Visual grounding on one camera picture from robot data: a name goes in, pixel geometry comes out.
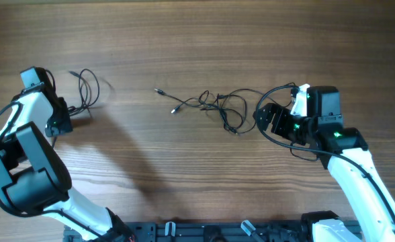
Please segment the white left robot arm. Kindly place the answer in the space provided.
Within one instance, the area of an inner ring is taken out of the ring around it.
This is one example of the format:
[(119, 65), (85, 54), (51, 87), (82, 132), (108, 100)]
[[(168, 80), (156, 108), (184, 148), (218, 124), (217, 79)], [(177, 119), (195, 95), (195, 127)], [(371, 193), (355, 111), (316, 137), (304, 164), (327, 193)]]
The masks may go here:
[(136, 241), (110, 209), (74, 189), (50, 137), (72, 131), (70, 113), (57, 96), (52, 73), (30, 67), (20, 73), (24, 89), (4, 107), (12, 112), (0, 130), (0, 208), (30, 218), (53, 218), (84, 241)]

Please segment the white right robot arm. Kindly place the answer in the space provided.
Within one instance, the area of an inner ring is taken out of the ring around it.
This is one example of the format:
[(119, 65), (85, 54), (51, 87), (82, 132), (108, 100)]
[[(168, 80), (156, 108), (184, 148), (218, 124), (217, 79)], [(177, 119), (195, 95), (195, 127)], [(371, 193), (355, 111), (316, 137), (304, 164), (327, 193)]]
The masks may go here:
[(395, 241), (395, 201), (380, 178), (369, 146), (356, 128), (343, 125), (339, 90), (333, 86), (283, 86), (286, 106), (257, 102), (254, 119), (269, 141), (315, 155), (346, 195), (366, 241)]

